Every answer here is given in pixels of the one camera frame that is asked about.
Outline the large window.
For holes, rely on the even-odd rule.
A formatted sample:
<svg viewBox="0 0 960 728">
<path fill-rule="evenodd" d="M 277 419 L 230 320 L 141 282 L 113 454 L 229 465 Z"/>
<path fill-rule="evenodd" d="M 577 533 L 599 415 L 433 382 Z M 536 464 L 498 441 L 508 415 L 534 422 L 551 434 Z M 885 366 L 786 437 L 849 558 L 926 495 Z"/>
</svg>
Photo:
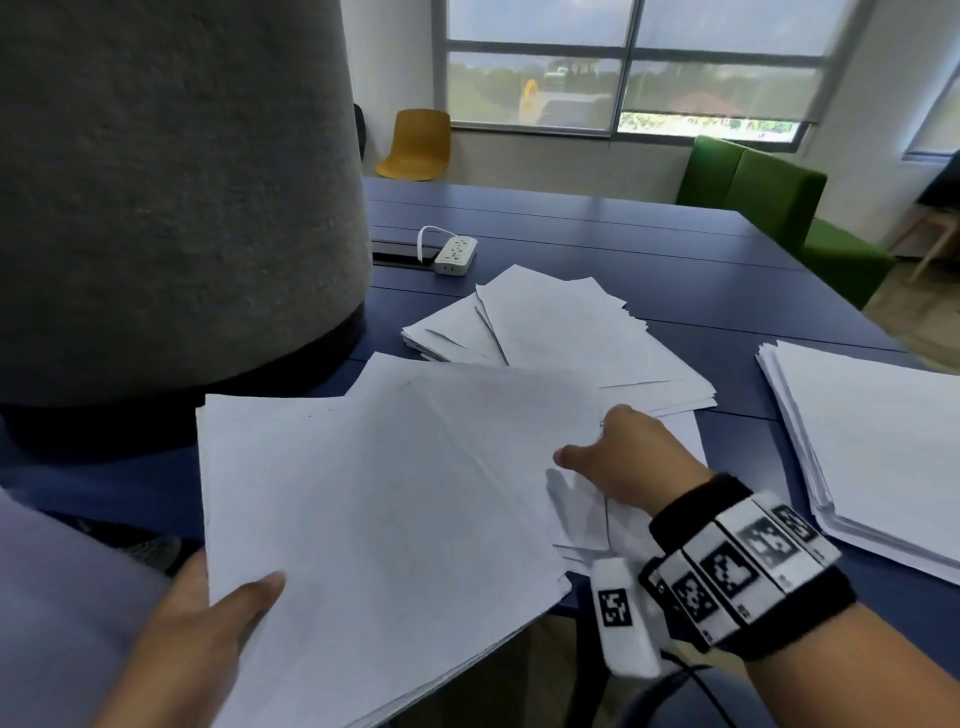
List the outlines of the large window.
<svg viewBox="0 0 960 728">
<path fill-rule="evenodd" d="M 877 0 L 430 0 L 435 99 L 472 132 L 795 152 Z"/>
</svg>

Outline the wide pile of white paper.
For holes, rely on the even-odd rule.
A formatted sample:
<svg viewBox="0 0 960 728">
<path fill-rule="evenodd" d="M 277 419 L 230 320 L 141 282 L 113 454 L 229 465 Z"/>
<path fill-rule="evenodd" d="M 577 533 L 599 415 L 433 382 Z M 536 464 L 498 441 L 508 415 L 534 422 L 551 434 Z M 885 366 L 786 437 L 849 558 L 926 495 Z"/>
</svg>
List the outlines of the wide pile of white paper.
<svg viewBox="0 0 960 728">
<path fill-rule="evenodd" d="M 564 281 L 518 265 L 476 294 L 507 365 L 579 376 L 605 406 L 662 416 L 716 406 L 716 388 L 592 278 Z"/>
</svg>

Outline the person's left hand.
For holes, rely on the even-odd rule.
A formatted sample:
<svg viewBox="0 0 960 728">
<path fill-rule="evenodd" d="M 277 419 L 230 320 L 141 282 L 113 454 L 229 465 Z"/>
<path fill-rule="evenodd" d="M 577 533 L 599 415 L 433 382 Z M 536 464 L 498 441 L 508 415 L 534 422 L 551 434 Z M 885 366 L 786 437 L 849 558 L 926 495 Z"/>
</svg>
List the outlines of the person's left hand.
<svg viewBox="0 0 960 728">
<path fill-rule="evenodd" d="M 211 728 L 245 648 L 212 635 L 214 604 L 201 549 L 151 613 L 92 728 Z"/>
</svg>

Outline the small pile of white paper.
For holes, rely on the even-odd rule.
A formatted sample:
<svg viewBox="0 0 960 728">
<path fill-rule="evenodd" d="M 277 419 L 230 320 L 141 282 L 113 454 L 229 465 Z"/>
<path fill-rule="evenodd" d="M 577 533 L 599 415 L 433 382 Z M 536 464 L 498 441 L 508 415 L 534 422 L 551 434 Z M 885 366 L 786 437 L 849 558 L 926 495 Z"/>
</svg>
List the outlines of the small pile of white paper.
<svg viewBox="0 0 960 728">
<path fill-rule="evenodd" d="M 508 364 L 481 314 L 476 293 L 403 327 L 401 338 L 408 347 L 436 361 L 495 367 Z"/>
</svg>

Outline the green sofa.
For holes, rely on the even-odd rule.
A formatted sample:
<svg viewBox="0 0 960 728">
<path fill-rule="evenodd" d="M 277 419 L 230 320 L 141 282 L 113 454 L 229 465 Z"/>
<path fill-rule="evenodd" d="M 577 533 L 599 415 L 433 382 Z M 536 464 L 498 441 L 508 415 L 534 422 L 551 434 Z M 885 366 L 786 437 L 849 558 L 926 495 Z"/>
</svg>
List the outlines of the green sofa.
<svg viewBox="0 0 960 728">
<path fill-rule="evenodd" d="M 676 204 L 741 214 L 863 310 L 896 261 L 878 246 L 816 216 L 827 181 L 825 174 L 771 153 L 699 135 Z"/>
</svg>

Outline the white power strip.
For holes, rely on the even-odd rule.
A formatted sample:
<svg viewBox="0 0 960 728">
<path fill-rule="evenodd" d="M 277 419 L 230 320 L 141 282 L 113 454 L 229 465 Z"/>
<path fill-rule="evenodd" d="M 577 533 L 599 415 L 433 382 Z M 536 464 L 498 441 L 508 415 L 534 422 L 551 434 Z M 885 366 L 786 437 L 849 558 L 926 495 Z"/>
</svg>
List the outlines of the white power strip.
<svg viewBox="0 0 960 728">
<path fill-rule="evenodd" d="M 425 263 L 425 235 L 427 232 L 436 232 L 447 236 L 429 263 L 433 272 L 439 275 L 463 277 L 473 265 L 478 240 L 474 237 L 454 233 L 438 225 L 427 224 L 422 226 L 416 234 L 415 251 L 418 263 Z"/>
</svg>

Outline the black table socket box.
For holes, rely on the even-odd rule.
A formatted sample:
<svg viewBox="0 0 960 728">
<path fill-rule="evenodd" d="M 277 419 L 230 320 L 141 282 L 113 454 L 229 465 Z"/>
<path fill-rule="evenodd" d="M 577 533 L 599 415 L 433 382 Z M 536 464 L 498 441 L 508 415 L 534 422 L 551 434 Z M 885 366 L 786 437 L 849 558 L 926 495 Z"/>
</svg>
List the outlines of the black table socket box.
<svg viewBox="0 0 960 728">
<path fill-rule="evenodd" d="M 401 268 L 430 269 L 440 254 L 442 247 L 423 245 L 421 249 L 418 249 L 417 244 L 372 240 L 370 249 L 374 264 Z"/>
</svg>

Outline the person's right forearm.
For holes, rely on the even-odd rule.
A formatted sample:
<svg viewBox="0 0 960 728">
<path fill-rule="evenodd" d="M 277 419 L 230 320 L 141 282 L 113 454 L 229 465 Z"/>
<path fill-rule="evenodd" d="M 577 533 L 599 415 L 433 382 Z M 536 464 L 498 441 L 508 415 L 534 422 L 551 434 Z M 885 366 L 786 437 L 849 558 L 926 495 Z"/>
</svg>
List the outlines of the person's right forearm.
<svg viewBox="0 0 960 728">
<path fill-rule="evenodd" d="M 778 728 L 960 728 L 960 681 L 859 603 L 746 671 Z"/>
</svg>

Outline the thick stack of white paper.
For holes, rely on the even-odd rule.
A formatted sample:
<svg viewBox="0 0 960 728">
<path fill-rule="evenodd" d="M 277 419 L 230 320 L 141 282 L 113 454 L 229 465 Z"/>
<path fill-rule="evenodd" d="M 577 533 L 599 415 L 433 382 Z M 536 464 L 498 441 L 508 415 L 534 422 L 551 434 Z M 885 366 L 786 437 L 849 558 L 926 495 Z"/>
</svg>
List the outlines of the thick stack of white paper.
<svg viewBox="0 0 960 728">
<path fill-rule="evenodd" d="M 786 341 L 755 357 L 822 532 L 960 587 L 960 374 Z"/>
</svg>

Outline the fanned stack of white paper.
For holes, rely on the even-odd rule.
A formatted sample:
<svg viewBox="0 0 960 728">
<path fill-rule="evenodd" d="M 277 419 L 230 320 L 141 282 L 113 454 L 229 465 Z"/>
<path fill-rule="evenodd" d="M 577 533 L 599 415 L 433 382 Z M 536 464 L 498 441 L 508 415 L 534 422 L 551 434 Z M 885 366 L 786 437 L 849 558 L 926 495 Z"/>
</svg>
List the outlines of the fanned stack of white paper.
<svg viewBox="0 0 960 728">
<path fill-rule="evenodd" d="M 342 396 L 209 394 L 210 599 L 286 576 L 213 728 L 374 726 L 560 603 L 547 472 L 602 417 L 571 372 L 382 354 Z"/>
</svg>

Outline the person's grey shoe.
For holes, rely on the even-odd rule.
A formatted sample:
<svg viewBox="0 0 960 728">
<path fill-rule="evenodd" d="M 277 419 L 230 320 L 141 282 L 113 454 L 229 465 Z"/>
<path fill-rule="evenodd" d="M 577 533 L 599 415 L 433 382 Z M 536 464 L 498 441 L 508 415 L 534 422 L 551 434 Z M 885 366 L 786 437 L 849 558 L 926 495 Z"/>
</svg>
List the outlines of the person's grey shoe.
<svg viewBox="0 0 960 728">
<path fill-rule="evenodd" d="M 166 577 L 174 577 L 182 563 L 184 543 L 174 536 L 135 537 L 115 545 L 114 550 Z"/>
</svg>

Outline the black wristband with marker tiles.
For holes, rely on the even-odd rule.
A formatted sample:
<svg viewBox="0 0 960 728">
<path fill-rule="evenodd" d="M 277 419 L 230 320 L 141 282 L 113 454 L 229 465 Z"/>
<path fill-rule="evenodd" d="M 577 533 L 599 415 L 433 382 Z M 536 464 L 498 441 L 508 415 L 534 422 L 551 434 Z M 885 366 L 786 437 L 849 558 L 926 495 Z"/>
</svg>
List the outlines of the black wristband with marker tiles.
<svg viewBox="0 0 960 728">
<path fill-rule="evenodd" d="M 857 603 L 839 550 L 771 491 L 726 473 L 650 524 L 661 557 L 637 581 L 702 651 L 760 661 Z"/>
</svg>

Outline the person's right hand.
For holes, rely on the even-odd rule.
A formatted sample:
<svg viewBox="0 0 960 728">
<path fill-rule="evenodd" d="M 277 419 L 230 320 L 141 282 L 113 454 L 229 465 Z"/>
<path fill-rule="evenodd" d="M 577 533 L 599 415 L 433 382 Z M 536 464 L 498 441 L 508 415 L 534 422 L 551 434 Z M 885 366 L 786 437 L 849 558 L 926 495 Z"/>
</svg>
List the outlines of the person's right hand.
<svg viewBox="0 0 960 728">
<path fill-rule="evenodd" d="M 587 481 L 650 517 L 714 477 L 660 420 L 625 404 L 607 411 L 595 443 L 606 445 L 606 472 Z"/>
</svg>

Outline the narrow side window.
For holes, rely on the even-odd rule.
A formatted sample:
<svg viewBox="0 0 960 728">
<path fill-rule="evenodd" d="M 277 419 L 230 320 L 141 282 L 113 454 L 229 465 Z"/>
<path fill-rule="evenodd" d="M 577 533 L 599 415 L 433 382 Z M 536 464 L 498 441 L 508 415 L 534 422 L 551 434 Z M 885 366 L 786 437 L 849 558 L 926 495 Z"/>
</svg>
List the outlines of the narrow side window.
<svg viewBox="0 0 960 728">
<path fill-rule="evenodd" d="M 960 151 L 960 0 L 918 0 L 915 10 L 917 100 L 902 159 L 941 163 Z"/>
</svg>

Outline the yellow chair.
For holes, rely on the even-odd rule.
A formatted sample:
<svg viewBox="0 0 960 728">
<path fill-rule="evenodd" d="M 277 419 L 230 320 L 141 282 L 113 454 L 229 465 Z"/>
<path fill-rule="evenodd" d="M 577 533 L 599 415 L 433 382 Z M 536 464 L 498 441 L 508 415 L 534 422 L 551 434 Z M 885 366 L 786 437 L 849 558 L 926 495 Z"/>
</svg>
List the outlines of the yellow chair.
<svg viewBox="0 0 960 728">
<path fill-rule="evenodd" d="M 450 115 L 434 108 L 397 112 L 388 155 L 378 162 L 379 177 L 428 182 L 443 176 L 450 165 Z"/>
</svg>

